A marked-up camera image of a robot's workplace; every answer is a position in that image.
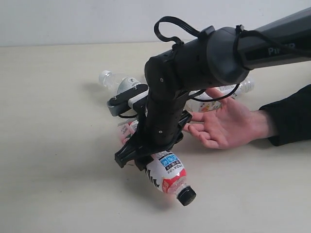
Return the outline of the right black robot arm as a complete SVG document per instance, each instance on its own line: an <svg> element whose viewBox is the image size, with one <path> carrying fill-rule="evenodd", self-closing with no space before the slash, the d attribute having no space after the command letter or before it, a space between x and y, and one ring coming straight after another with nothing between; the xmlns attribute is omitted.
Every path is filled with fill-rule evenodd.
<svg viewBox="0 0 311 233"><path fill-rule="evenodd" d="M129 161L143 170L151 155L171 150L183 139L182 129L191 119L184 110L207 88L238 86L256 68L308 61L311 58L310 8L259 27L242 25L202 31L171 16L161 22L175 24L194 36L185 43L176 36L165 37L159 25L154 33L163 42L173 42L170 50L151 57L145 64L145 84L138 84L112 97L108 102L113 116L133 109L138 128L115 153L123 167Z"/></svg>

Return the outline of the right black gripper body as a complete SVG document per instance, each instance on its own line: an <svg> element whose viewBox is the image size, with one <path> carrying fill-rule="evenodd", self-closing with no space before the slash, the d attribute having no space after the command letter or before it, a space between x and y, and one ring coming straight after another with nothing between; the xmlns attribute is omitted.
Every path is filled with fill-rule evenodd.
<svg viewBox="0 0 311 233"><path fill-rule="evenodd" d="M138 128L131 137L133 150L170 150L182 139L182 128L191 119L184 107L188 91L166 99L152 91L146 96L131 98L131 107L138 113Z"/></svg>

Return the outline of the person's open bare hand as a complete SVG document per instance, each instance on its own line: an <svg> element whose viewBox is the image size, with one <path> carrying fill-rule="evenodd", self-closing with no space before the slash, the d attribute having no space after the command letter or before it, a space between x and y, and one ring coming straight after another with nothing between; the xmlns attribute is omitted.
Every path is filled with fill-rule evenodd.
<svg viewBox="0 0 311 233"><path fill-rule="evenodd" d="M263 110L251 111L233 98L220 100L221 107L209 112L191 112L192 123L184 131L209 149L226 150L257 139L277 135L272 118Z"/></svg>

